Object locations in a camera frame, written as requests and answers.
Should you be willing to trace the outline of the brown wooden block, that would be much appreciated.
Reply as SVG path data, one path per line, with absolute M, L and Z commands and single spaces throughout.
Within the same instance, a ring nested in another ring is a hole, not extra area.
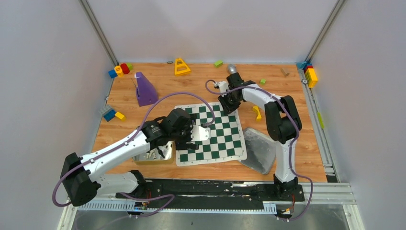
M 284 77 L 287 77 L 290 75 L 290 71 L 287 68 L 281 68 L 280 70 Z

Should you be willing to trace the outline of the blue cube block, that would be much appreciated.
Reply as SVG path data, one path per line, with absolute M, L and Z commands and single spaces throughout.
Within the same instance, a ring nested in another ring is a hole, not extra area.
M 110 78 L 112 78 L 112 79 L 114 79 L 115 77 L 118 76 L 114 69 L 108 71 L 108 74 L 109 74 Z

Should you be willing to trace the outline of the yellow cube near left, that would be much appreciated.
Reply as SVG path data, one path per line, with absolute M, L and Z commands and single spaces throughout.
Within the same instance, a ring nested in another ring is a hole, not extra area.
M 114 114 L 115 117 L 117 117 L 118 119 L 120 119 L 121 121 L 125 121 L 126 120 L 126 116 L 120 112 L 116 112 Z

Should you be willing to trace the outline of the green white chess board mat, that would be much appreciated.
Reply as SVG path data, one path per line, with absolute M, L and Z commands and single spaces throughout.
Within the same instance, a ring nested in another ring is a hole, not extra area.
M 209 103 L 209 105 L 214 114 L 203 103 L 178 106 L 187 113 L 196 115 L 196 124 L 199 126 L 211 120 L 214 122 L 206 128 L 209 132 L 209 139 L 195 142 L 198 145 L 197 150 L 176 151 L 177 166 L 194 166 L 247 159 L 247 149 L 238 111 L 226 115 L 219 102 Z

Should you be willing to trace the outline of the green block far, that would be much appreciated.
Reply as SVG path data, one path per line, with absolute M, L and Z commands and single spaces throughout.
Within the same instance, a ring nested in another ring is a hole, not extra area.
M 222 66 L 223 65 L 223 61 L 222 60 L 218 60 L 218 61 L 216 61 L 215 63 L 214 63 L 214 66 L 216 67 L 216 68 L 219 68 L 220 66 Z

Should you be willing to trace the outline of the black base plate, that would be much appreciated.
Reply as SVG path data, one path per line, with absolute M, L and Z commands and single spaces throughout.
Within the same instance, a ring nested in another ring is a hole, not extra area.
M 242 181 L 202 181 L 149 179 L 129 195 L 135 198 L 154 198 L 173 194 L 168 208 L 261 210 L 264 202 L 303 202 L 301 186 L 278 195 L 274 184 L 245 184 Z

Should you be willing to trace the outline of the yellow arch block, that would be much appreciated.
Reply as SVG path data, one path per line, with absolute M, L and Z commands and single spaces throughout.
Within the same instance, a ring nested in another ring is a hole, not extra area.
M 252 111 L 255 113 L 255 115 L 256 115 L 256 121 L 257 122 L 259 122 L 259 121 L 261 121 L 262 120 L 262 115 L 261 115 L 261 113 L 260 113 L 260 109 L 259 109 L 259 107 L 258 106 L 253 106 L 252 107 Z

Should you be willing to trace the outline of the yellow cylinder block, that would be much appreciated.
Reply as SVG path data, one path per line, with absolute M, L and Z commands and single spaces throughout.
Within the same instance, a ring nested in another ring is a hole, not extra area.
M 114 71 L 115 71 L 117 77 L 124 76 L 124 72 L 123 72 L 123 69 L 121 68 L 121 66 L 115 66 Z

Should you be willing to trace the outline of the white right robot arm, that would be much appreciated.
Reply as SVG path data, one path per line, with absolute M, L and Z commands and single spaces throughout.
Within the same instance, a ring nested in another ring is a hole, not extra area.
M 273 193 L 279 200 L 286 200 L 298 185 L 294 169 L 294 151 L 302 128 L 294 99 L 270 93 L 253 81 L 243 81 L 239 73 L 230 74 L 226 81 L 215 83 L 223 110 L 229 114 L 241 102 L 251 102 L 265 112 L 267 132 L 276 145 L 276 171 Z

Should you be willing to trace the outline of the purple metronome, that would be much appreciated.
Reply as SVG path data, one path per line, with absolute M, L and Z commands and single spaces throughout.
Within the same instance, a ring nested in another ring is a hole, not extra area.
M 136 89 L 135 94 L 139 107 L 152 105 L 159 99 L 154 85 L 142 72 L 135 73 Z

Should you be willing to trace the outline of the red cylinder block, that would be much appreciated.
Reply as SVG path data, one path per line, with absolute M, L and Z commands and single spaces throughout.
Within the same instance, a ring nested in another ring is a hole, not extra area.
M 129 66 L 126 63 L 122 63 L 120 65 L 122 72 L 124 75 L 128 74 L 130 72 Z

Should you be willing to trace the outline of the grey microphone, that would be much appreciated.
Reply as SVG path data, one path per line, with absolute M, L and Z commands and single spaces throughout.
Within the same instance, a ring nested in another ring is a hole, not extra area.
M 231 74 L 238 73 L 238 70 L 237 70 L 237 68 L 236 68 L 236 66 L 234 64 L 228 64 L 227 72 L 228 72 L 228 74 L 231 75 Z

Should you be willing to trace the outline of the silver tin lid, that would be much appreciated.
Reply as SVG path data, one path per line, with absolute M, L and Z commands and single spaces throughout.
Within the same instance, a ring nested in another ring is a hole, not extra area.
M 243 133 L 247 158 L 240 162 L 263 175 L 269 174 L 276 158 L 275 141 L 253 128 L 246 128 Z

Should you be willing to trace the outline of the yellow red blue brick stack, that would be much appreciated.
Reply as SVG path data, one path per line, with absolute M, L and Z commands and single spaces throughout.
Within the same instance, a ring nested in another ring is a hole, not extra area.
M 302 70 L 304 72 L 308 87 L 314 88 L 318 82 L 318 78 L 313 65 L 308 62 L 297 62 L 296 67 L 298 70 Z

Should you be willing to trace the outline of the gold tin box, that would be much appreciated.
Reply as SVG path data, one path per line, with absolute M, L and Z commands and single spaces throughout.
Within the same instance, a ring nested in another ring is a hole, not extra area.
M 146 153 L 132 158 L 136 165 L 161 165 L 171 164 L 175 160 L 174 142 L 170 141 L 164 146 L 159 146 Z

